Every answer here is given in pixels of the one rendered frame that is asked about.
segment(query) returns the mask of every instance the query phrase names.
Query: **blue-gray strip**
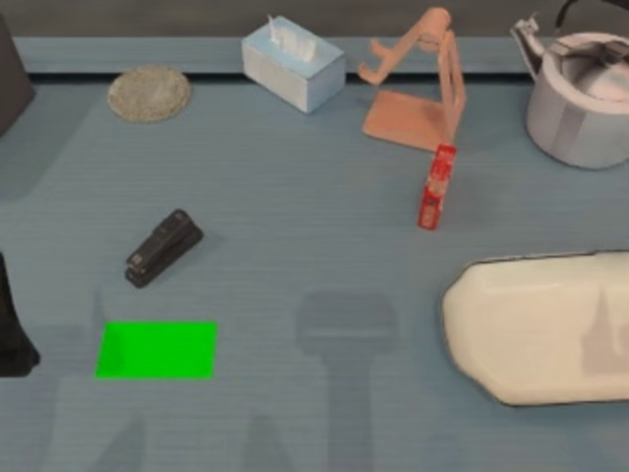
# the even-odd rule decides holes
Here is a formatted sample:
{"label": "blue-gray strip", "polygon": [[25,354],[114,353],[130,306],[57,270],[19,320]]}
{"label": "blue-gray strip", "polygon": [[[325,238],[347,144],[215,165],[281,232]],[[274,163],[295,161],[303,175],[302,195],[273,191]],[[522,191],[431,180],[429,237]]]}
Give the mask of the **blue-gray strip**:
{"label": "blue-gray strip", "polygon": [[[375,61],[366,37],[333,37],[348,57],[348,72]],[[389,45],[396,38],[384,38]],[[241,39],[235,37],[19,37],[18,49],[32,74],[108,74],[141,64],[177,67],[189,74],[243,72]],[[527,69],[510,37],[458,39],[463,71],[467,74],[525,74]],[[434,73],[435,57],[410,54],[395,73]]]}

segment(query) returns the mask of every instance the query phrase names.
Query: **white tissue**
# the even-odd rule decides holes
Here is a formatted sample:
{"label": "white tissue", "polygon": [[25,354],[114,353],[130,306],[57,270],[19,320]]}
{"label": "white tissue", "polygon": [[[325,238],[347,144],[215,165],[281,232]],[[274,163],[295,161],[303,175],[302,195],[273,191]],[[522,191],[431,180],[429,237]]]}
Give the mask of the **white tissue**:
{"label": "white tissue", "polygon": [[268,25],[271,42],[282,51],[304,62],[311,62],[315,58],[316,41],[314,39],[305,37],[293,29],[279,27],[270,15]]}

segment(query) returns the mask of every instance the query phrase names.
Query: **bright green square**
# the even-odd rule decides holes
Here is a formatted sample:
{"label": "bright green square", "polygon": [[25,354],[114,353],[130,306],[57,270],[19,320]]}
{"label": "bright green square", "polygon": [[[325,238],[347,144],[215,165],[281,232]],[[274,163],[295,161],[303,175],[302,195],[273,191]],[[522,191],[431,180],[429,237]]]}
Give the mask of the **bright green square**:
{"label": "bright green square", "polygon": [[98,379],[210,379],[217,324],[108,322]]}

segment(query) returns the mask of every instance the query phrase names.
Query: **white cutting board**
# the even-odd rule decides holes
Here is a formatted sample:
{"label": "white cutting board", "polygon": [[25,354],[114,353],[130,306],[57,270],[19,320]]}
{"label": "white cutting board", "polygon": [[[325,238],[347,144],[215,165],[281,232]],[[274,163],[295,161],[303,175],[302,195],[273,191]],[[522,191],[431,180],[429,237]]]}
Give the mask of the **white cutting board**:
{"label": "white cutting board", "polygon": [[483,262],[445,293],[460,370],[512,405],[629,399],[629,253]]}

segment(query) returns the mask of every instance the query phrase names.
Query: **tabletop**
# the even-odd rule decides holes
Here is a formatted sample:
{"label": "tabletop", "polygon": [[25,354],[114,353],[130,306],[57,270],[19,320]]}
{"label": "tabletop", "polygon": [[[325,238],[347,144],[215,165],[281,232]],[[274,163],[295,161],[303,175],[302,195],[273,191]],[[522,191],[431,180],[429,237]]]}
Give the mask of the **tabletop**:
{"label": "tabletop", "polygon": [[[448,358],[439,300],[479,259],[626,248],[629,167],[550,159],[524,129],[529,82],[470,81],[430,232],[431,155],[361,132],[375,88],[307,116],[248,82],[193,87],[180,116],[131,125],[106,82],[43,82],[0,140],[0,248],[42,356],[0,382],[0,470],[627,469],[627,404],[497,403]],[[205,239],[134,288],[126,257],[176,207]],[[304,341],[316,317],[332,348]],[[382,319],[387,343],[333,335]],[[213,378],[96,379],[107,321],[216,322]]]}

